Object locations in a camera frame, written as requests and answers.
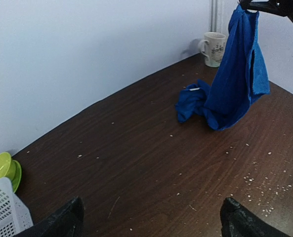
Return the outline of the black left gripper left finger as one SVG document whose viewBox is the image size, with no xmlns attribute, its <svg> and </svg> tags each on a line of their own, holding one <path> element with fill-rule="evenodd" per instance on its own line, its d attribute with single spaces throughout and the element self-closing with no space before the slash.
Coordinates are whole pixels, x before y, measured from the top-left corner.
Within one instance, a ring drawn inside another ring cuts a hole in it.
<svg viewBox="0 0 293 237">
<path fill-rule="evenodd" d="M 82 237 L 84 205 L 75 197 L 36 225 L 18 233 L 17 237 Z"/>
</svg>

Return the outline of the blue cloth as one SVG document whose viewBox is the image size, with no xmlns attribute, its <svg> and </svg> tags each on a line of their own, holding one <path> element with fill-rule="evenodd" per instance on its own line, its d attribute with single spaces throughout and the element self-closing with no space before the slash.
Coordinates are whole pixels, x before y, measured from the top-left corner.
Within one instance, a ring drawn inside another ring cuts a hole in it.
<svg viewBox="0 0 293 237">
<path fill-rule="evenodd" d="M 270 93 L 265 61 L 258 43 L 259 12 L 233 11 L 221 64 L 211 85 L 203 80 L 181 90 L 175 104 L 177 120 L 204 116 L 213 130 L 236 124 L 262 95 Z"/>
</svg>

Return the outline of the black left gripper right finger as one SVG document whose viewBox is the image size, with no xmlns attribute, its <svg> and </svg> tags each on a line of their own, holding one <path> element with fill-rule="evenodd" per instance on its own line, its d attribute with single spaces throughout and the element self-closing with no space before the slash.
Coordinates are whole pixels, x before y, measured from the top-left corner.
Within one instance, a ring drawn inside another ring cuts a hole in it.
<svg viewBox="0 0 293 237">
<path fill-rule="evenodd" d="M 268 225 L 247 208 L 228 197 L 220 210 L 223 237 L 286 237 L 284 232 Z"/>
</svg>

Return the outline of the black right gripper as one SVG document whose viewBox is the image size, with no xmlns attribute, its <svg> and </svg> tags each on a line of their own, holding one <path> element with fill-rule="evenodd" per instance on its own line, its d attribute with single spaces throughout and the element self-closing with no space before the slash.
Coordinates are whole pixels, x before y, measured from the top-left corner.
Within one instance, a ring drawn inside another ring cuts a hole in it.
<svg viewBox="0 0 293 237">
<path fill-rule="evenodd" d="M 293 0 L 240 0 L 242 9 L 288 17 L 293 22 Z"/>
</svg>

